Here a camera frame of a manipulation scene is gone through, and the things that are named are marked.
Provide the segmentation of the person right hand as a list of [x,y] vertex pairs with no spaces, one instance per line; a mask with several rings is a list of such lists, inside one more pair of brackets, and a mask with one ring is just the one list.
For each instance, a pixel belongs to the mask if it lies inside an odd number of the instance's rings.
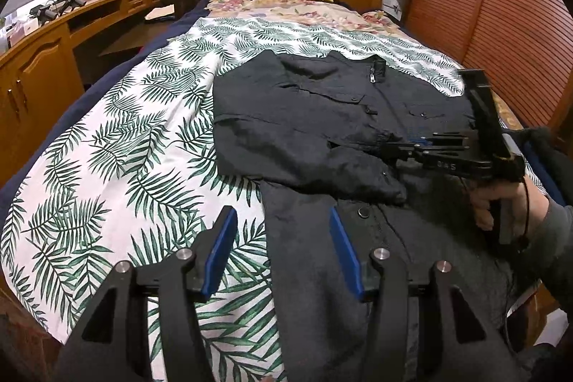
[[492,203],[501,201],[509,204],[513,234],[517,237],[525,234],[530,241],[547,216],[550,204],[529,177],[516,183],[503,181],[472,188],[469,200],[477,226],[485,231],[491,231],[494,227]]

